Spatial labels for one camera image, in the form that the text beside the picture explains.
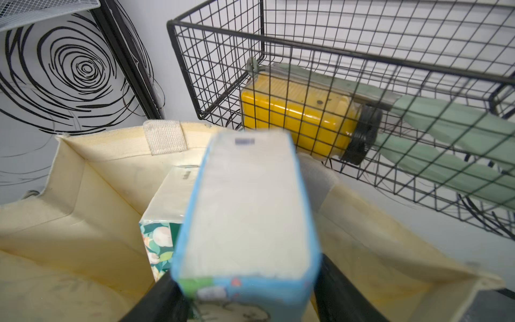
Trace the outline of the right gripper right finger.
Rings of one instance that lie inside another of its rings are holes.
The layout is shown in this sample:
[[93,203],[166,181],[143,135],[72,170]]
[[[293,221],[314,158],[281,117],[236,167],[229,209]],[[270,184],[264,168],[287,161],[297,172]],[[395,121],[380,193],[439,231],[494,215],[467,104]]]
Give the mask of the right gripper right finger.
[[314,293],[321,321],[388,321],[325,254]]

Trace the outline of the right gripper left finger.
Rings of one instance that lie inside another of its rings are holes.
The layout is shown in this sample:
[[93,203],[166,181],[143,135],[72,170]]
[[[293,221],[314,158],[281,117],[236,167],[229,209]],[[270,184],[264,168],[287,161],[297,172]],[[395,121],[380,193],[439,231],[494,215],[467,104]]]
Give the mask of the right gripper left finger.
[[120,321],[186,322],[189,313],[189,301],[183,295],[170,272],[167,272]]

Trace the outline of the elephant tissue pack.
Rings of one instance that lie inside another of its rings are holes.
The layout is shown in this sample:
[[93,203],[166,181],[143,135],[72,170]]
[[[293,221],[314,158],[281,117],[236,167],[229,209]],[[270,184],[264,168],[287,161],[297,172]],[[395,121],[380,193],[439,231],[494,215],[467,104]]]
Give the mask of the elephant tissue pack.
[[155,281],[171,268],[176,239],[197,175],[197,167],[172,168],[139,221],[144,248]]

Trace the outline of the blue tissue pack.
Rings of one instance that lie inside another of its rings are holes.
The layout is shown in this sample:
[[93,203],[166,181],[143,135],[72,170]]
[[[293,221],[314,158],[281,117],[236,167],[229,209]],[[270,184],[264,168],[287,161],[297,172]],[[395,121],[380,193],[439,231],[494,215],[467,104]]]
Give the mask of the blue tissue pack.
[[321,249],[291,136],[214,135],[177,242],[171,275],[201,321],[301,321]]

